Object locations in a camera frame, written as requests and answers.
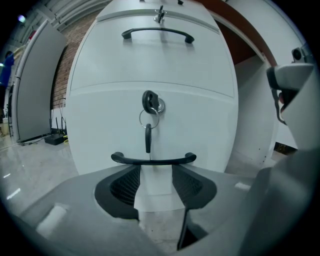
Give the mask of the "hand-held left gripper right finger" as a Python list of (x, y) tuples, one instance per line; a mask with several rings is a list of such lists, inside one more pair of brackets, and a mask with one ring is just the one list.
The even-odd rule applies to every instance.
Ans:
[(177, 255), (244, 255), (241, 248), (262, 200), (262, 174), (173, 165), (172, 183), (185, 206)]

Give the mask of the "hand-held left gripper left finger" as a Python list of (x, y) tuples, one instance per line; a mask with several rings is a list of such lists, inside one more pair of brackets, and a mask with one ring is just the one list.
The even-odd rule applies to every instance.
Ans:
[(120, 165), (70, 178), (13, 218), (46, 256), (160, 256), (139, 226), (140, 167)]

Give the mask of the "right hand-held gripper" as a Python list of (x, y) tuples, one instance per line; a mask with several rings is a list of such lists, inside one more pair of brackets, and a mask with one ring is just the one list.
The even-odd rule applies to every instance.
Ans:
[(299, 150), (320, 147), (320, 69), (309, 46), (291, 51), (293, 62), (266, 70), (278, 120)]

